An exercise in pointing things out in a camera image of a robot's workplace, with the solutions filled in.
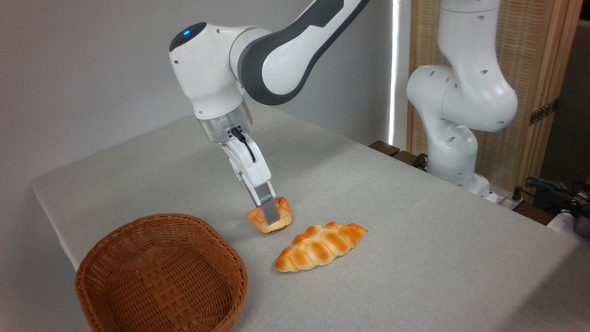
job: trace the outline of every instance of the robotic arm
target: robotic arm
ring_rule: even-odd
[[[170,44],[174,72],[206,137],[228,155],[269,224],[279,219],[276,194],[264,157],[248,134],[253,120],[243,89],[266,105],[294,98],[316,61],[368,1],[315,0],[295,22],[273,33],[201,22]]]
[[[500,0],[441,0],[438,47],[451,63],[422,66],[408,81],[408,100],[428,139],[428,172],[496,200],[475,174],[477,140],[469,130],[497,132],[514,118],[517,97],[496,59]]]

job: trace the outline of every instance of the table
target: table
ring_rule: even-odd
[[[590,331],[586,246],[333,132],[250,108],[292,225],[270,235],[250,225],[244,186],[189,117],[33,183],[74,267],[127,222],[186,213],[247,266],[234,331]],[[332,220],[368,233],[327,266],[274,269],[295,235]]]

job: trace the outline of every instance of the white wall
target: white wall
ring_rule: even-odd
[[[209,21],[277,30],[308,4],[2,2],[0,331],[89,330],[74,296],[75,271],[31,181],[192,114],[167,54],[184,27]],[[282,109],[365,144],[385,139],[390,56],[391,4],[373,0]]]

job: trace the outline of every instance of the bread roll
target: bread roll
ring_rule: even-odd
[[[310,226],[283,250],[274,267],[281,272],[297,272],[329,264],[354,248],[366,232],[354,223]]]
[[[286,198],[277,197],[274,199],[274,204],[277,206],[278,216],[281,219],[279,219],[271,225],[269,225],[266,222],[266,219],[264,218],[264,213],[262,212],[262,209],[259,207],[257,207],[254,210],[250,210],[248,211],[248,213],[246,213],[246,218],[250,219],[250,222],[258,231],[265,234],[270,233],[287,226],[293,220],[291,207],[289,206],[289,202]]]

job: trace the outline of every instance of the wicker basket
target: wicker basket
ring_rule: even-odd
[[[94,332],[229,331],[248,276],[237,252],[203,220],[155,214],[99,241],[75,286]]]

